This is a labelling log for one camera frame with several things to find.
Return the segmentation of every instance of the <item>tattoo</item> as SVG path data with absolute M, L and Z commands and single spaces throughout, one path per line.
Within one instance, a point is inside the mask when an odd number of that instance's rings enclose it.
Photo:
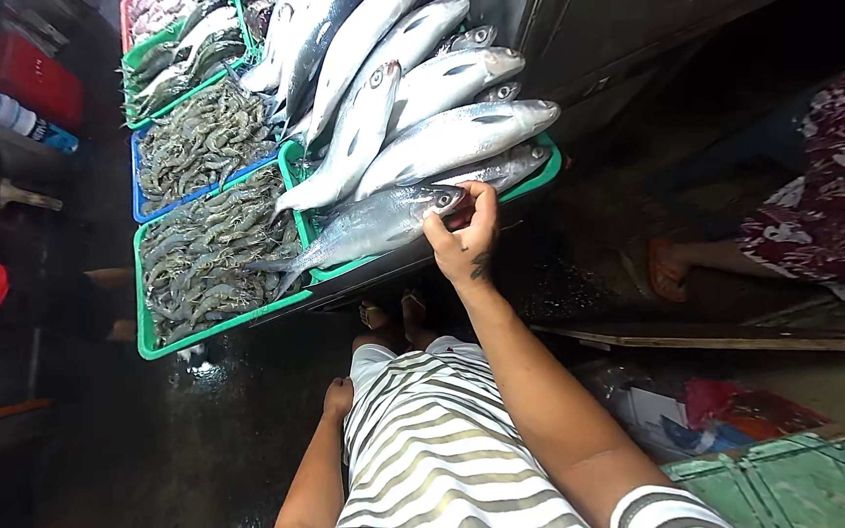
M 478 257 L 471 259 L 471 263 L 477 266 L 475 271 L 471 272 L 471 280 L 475 280 L 478 277 L 484 277 L 484 279 L 487 280 L 487 266 L 490 259 L 490 250 L 482 252 Z

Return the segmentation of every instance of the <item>market stall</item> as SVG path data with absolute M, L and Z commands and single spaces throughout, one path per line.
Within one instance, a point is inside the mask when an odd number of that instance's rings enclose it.
M 147 359 L 421 266 L 462 181 L 514 222 L 558 172 L 557 104 L 467 0 L 179 3 L 147 35 L 156 5 L 121 7 Z

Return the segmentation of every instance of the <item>blue plastic tray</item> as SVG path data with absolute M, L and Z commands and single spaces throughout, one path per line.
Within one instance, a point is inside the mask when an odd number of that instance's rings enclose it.
M 165 214 L 166 212 L 178 207 L 181 204 L 190 202 L 190 201 L 195 200 L 197 198 L 201 198 L 205 194 L 213 191 L 214 189 L 217 189 L 217 187 L 220 185 L 219 183 L 212 183 L 212 184 L 210 184 L 210 185 L 208 185 L 208 186 L 206 186 L 202 189 L 198 189 L 197 191 L 191 193 L 190 195 L 187 195 L 184 198 L 181 198 L 180 200 L 176 201 L 175 203 L 168 204 L 167 206 L 165 206 L 165 207 L 163 207 L 159 210 L 154 210 L 149 214 L 143 214 L 142 213 L 142 204 L 146 203 L 147 199 L 146 199 L 146 195 L 144 195 L 142 193 L 142 187 L 140 187 L 140 185 L 139 185 L 139 177 L 138 177 L 138 174 L 139 174 L 139 149 L 136 146 L 136 141 L 139 140 L 139 139 L 142 139 L 143 137 L 146 137 L 146 133 L 148 132 L 148 129 L 150 129 L 150 128 L 151 127 L 145 127 L 141 130 L 137 130 L 137 131 L 133 132 L 133 137 L 130 139 L 130 150 L 132 151 L 132 156 L 133 156 L 133 219 L 135 219 L 135 221 L 138 222 L 138 223 L 145 223 L 145 222 L 148 222 L 149 220 L 154 220 L 154 219 L 158 218 L 159 216 L 161 216 L 162 214 Z M 227 182 L 233 181 L 233 180 L 237 179 L 238 177 L 250 174 L 252 171 L 258 169 L 259 167 L 265 165 L 266 163 L 269 163 L 269 162 L 275 160 L 276 156 L 278 156 L 278 155 L 279 155 L 279 147 L 277 146 L 274 150 L 272 150 L 272 152 L 269 152 L 269 155 L 266 156 L 265 158 L 258 160 L 256 162 L 253 162 L 253 163 L 251 163 L 251 164 L 249 164 L 245 167 L 241 167 L 240 169 L 237 170 L 237 172 L 229 175 L 227 177 Z

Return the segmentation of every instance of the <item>green painted wood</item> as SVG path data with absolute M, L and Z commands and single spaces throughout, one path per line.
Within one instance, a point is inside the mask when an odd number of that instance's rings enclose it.
M 845 528 L 845 440 L 803 433 L 663 469 L 736 528 Z

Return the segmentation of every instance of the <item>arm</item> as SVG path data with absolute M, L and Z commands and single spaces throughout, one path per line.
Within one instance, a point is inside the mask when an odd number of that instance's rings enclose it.
M 292 479 L 276 528 L 335 526 L 345 506 L 341 482 L 341 429 L 351 410 L 350 378 L 335 378 L 325 393 L 325 411 Z
M 465 305 L 517 431 L 550 479 L 593 526 L 608 526 L 618 500 L 638 486 L 670 486 L 611 415 L 534 336 L 487 275 L 498 232 L 494 189 L 466 182 L 470 226 L 450 233 L 425 219 L 436 262 Z

